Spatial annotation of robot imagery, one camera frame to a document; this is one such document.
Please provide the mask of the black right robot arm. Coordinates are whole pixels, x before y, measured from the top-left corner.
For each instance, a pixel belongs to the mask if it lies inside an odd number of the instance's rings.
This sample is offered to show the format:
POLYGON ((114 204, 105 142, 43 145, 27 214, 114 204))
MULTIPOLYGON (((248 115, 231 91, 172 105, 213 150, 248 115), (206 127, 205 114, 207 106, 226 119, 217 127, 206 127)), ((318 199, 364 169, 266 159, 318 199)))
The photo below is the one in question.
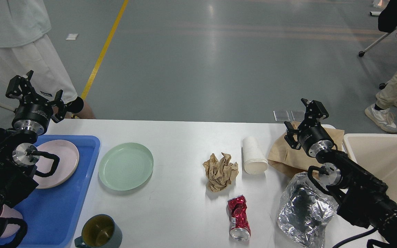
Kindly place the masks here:
POLYGON ((379 232, 385 241, 369 239, 368 248, 397 248, 397 203, 387 196, 387 184, 350 159, 344 151, 337 150, 334 140, 320 123, 329 116, 321 102, 304 98, 301 102, 306 107, 304 119, 296 129, 285 121, 285 141, 293 149, 303 148, 307 156, 321 164, 321 167, 312 165, 308 168, 309 180, 322 193, 335 199, 339 216, 354 226, 373 227, 335 247, 379 232))

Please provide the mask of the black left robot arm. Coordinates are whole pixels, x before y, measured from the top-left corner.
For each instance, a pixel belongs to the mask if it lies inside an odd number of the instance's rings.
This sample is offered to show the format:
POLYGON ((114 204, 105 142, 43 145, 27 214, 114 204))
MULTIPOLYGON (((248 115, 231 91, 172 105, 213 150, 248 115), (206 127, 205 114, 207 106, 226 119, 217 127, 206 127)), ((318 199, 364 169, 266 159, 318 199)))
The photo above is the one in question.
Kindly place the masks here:
MULTIPOLYGON (((33 179, 52 176, 60 158, 34 146, 38 136, 47 132, 50 120, 64 119, 67 107, 55 93, 53 101, 38 94, 31 85, 33 71, 25 76, 13 77, 6 97, 19 100, 12 121, 12 133, 0 143, 0 214, 3 206, 14 207, 27 198, 38 183, 33 179)), ((28 231, 27 223, 20 218, 0 216, 0 248, 16 248, 28 231)))

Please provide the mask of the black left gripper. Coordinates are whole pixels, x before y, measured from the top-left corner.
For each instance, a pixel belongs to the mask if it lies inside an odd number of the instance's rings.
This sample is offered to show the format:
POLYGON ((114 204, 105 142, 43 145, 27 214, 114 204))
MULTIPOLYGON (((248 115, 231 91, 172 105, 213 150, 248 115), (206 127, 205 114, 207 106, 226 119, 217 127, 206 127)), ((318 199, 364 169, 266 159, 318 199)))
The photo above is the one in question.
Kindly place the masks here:
POLYGON ((40 95, 34 96, 34 88, 30 82, 33 73, 33 70, 30 70, 24 76, 13 77, 9 81, 5 96, 19 101, 12 121, 13 129, 29 130, 36 135, 43 135, 48 130, 50 120, 59 123, 65 118, 67 105, 62 100, 63 90, 56 92, 53 101, 48 101, 40 95))

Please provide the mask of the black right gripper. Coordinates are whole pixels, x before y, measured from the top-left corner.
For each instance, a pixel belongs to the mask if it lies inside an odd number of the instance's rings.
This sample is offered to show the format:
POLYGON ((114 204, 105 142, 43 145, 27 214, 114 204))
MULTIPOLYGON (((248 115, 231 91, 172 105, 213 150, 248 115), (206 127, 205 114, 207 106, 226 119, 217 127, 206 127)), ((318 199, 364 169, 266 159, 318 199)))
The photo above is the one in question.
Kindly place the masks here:
POLYGON ((320 122, 328 118, 329 113, 320 101, 302 98, 301 102, 306 107, 304 119, 298 129, 290 121, 284 122, 285 141, 292 149, 300 150, 302 147, 309 157, 316 157, 322 151, 330 151, 335 144, 320 122))

